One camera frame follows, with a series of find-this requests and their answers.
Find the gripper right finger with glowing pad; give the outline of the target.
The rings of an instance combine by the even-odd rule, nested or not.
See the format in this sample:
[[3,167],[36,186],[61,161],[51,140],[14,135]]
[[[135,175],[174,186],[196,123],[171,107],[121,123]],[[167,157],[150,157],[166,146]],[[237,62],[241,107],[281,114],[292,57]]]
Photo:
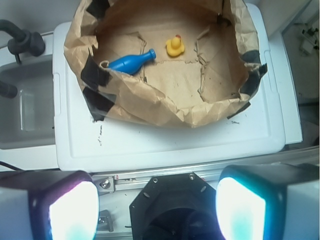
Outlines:
[[320,168],[228,165],[216,187],[215,209],[227,240],[318,240]]

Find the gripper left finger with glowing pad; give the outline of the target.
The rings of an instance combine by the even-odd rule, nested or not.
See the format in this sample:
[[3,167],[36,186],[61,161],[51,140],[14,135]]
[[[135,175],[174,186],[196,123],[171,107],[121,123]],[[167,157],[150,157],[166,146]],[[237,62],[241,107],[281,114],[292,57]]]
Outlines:
[[0,173],[2,240],[92,240],[98,218],[98,189],[85,171]]

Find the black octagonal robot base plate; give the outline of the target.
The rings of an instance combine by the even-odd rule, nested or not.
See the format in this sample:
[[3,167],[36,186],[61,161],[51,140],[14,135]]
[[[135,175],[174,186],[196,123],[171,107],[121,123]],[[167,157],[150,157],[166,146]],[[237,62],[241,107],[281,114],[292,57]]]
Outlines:
[[129,206],[135,240],[214,240],[216,190],[194,172],[153,176]]

